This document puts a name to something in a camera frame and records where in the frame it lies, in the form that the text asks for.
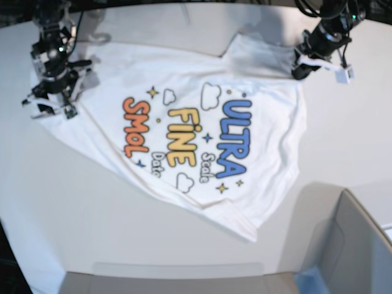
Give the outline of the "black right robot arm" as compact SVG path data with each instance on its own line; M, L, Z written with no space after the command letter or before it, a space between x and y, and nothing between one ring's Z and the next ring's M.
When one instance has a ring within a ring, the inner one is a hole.
M204 123L223 116L288 124L306 115L292 77L293 47L237 33L212 56L134 43L83 42L82 60L69 57L71 35L57 22L42 25L31 52L39 84L25 100L44 124L96 121L123 125L177 124L198 113Z

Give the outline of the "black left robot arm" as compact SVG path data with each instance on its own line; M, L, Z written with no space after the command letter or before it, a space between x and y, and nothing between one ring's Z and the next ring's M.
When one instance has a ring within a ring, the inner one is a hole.
M303 40L295 47L292 76L304 80L321 68L335 73L338 83L348 84L353 67L345 53L352 41L350 31L366 18L364 1L323 1L319 10L308 1L295 1L306 16L319 18L313 31L303 31Z

